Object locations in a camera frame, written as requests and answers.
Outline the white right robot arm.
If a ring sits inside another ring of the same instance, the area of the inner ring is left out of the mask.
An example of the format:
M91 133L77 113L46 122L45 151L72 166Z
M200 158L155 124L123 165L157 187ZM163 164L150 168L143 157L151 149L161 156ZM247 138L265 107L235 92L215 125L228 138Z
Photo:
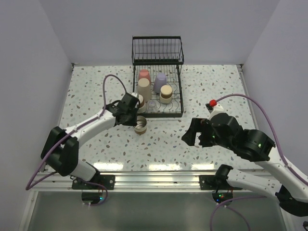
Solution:
M274 177L269 180L222 164L209 182L216 189L230 186L250 190L272 198L294 216L308 215L307 185L295 178L298 172L289 170L287 164L283 163L274 141L264 132L244 129L235 117L219 113L210 119L192 118L181 139L188 146L194 146L195 140L199 139L202 147L226 148L238 157L262 167Z

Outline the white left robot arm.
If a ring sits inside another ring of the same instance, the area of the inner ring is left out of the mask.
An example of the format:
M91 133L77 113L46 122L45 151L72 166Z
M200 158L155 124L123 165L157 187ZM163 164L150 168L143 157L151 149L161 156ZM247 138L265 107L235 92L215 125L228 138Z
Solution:
M46 140L41 159L61 176L83 180L89 189L99 186L98 170L79 159L79 149L99 133L117 125L135 126L140 97L125 93L121 100L105 105L102 110L85 121L68 127L54 127Z

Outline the clear glass cup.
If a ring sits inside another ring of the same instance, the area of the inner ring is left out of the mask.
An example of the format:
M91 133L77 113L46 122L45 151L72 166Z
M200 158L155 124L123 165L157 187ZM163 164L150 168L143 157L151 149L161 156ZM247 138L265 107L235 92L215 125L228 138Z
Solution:
M158 107L156 104L156 101L150 100L147 102L147 113L157 113L158 112Z

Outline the lilac plastic cup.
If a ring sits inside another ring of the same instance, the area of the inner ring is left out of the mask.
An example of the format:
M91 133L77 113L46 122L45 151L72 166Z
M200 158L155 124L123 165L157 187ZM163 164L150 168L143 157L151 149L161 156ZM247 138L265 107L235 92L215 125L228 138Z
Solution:
M167 84L167 77L164 73L158 73L154 81L154 92L159 94L161 87Z

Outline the beige plastic cup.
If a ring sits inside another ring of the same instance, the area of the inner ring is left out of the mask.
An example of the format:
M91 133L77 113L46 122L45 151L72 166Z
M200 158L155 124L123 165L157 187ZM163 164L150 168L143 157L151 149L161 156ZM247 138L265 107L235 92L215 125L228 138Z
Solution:
M152 99L152 91L150 81L146 78L141 78L138 81L138 94L141 95L145 102Z

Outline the pink plastic cup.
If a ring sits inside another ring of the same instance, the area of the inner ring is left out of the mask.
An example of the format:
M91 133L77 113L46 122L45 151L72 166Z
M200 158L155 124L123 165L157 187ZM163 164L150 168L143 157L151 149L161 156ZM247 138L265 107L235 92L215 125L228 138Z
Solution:
M141 69L139 71L138 80L143 78L151 82L150 72L147 69Z

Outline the steel cup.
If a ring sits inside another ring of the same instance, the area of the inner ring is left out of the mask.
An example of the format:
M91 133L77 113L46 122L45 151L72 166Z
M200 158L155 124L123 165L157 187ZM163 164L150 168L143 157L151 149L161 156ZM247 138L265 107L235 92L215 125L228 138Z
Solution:
M160 89L159 100L161 103L168 104L172 101L173 89L169 85L163 85Z
M142 135L147 131L147 120L145 117L138 115L137 116L137 121L136 121L136 126L134 127L135 133Z
M146 102L141 94L138 95L138 99L140 101L140 104L137 113L142 114L146 111Z

